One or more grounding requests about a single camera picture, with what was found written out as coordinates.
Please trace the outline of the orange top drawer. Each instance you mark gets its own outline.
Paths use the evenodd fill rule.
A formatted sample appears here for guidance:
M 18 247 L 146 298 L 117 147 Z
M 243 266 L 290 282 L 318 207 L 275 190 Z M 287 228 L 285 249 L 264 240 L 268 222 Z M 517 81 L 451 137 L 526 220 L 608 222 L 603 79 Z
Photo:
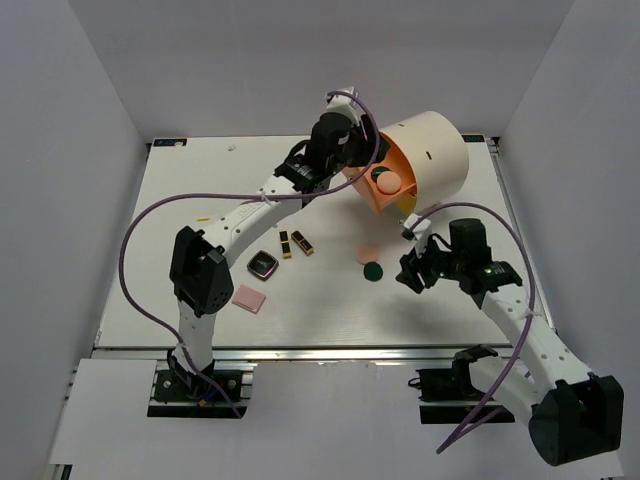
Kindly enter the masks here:
M 384 159 L 374 163 L 352 187 L 378 215 L 407 217 L 416 206 L 416 176 L 408 158 L 385 133 L 381 133 Z

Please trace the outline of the dark green powder puff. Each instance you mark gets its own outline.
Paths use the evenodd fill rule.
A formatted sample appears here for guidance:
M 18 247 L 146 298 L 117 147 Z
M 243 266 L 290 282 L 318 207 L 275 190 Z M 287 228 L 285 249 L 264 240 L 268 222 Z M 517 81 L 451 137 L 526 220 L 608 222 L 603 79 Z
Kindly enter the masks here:
M 363 275 L 366 280 L 370 282 L 377 282 L 383 278 L 384 270 L 378 262 L 371 261 L 364 265 Z

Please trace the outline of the gold black lipstick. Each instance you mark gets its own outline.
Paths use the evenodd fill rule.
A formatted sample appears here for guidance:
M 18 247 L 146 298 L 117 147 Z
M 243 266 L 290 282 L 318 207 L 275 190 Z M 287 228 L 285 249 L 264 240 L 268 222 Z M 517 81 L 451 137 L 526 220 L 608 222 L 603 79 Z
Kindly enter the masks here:
M 279 232 L 279 240 L 281 245 L 282 257 L 284 259 L 290 259 L 292 257 L 292 251 L 290 246 L 289 235 L 286 230 L 282 230 Z
M 307 255 L 311 255 L 314 253 L 314 248 L 311 243 L 306 239 L 306 237 L 298 230 L 295 230 L 291 233 L 291 238 L 294 243 Z

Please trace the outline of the peach round powder puff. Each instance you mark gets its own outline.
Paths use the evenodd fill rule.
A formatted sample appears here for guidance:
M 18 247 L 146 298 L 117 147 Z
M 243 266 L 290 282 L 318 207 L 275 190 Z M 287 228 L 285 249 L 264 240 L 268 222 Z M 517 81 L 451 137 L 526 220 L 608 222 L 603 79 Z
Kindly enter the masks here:
M 393 195 L 401 189 L 402 180 L 397 173 L 389 171 L 378 177 L 376 185 L 382 194 Z

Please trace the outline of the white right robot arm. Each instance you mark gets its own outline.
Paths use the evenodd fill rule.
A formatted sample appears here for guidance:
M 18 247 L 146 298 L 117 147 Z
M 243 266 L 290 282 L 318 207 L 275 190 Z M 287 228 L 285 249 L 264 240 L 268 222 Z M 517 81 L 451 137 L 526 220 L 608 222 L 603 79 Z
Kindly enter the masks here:
M 624 406 L 619 382 L 596 375 L 545 321 L 534 318 L 527 304 L 531 294 L 509 263 L 493 259 L 480 220 L 454 220 L 449 233 L 449 242 L 440 246 L 429 221 L 410 215 L 403 235 L 415 244 L 400 260 L 397 281 L 416 293 L 439 280 L 456 282 L 513 344 L 527 372 L 506 372 L 495 350 L 478 345 L 455 355 L 442 386 L 423 380 L 424 396 L 490 394 L 527 427 L 537 453 L 551 466 L 617 450 Z

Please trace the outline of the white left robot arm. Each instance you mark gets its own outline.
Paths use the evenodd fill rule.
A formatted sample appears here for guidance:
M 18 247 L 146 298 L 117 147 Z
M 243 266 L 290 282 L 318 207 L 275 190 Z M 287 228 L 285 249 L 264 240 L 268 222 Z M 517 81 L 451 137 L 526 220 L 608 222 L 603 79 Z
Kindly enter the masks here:
M 181 339 L 168 360 L 177 387 L 188 398 L 202 398 L 210 390 L 216 315 L 233 295 L 230 269 L 238 257 L 269 228 L 309 204 L 312 193 L 326 192 L 344 168 L 378 163 L 388 149 L 369 115 L 354 124 L 343 114 L 324 113 L 311 137 L 275 168 L 256 200 L 241 203 L 208 227 L 178 232 L 169 277 Z

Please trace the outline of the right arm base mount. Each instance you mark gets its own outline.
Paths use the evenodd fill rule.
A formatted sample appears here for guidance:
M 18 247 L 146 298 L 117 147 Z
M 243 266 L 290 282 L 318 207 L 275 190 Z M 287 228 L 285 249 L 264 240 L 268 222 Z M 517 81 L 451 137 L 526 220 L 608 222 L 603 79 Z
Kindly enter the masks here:
M 497 357 L 491 347 L 477 345 L 455 354 L 446 368 L 425 368 L 407 382 L 419 393 L 422 425 L 454 425 L 461 423 L 478 404 L 483 392 L 475 389 L 470 380 L 469 365 L 487 357 Z

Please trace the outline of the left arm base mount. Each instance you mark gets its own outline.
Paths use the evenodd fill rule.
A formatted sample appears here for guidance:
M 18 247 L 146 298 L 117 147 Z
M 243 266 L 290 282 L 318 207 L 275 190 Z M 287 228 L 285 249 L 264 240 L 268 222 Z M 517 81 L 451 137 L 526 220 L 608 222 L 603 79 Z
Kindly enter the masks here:
M 147 408 L 150 418 L 241 419 L 252 392 L 253 372 L 247 368 L 216 368 L 212 378 L 224 390 L 238 415 L 220 391 L 197 380 L 190 389 L 168 366 L 156 369 Z

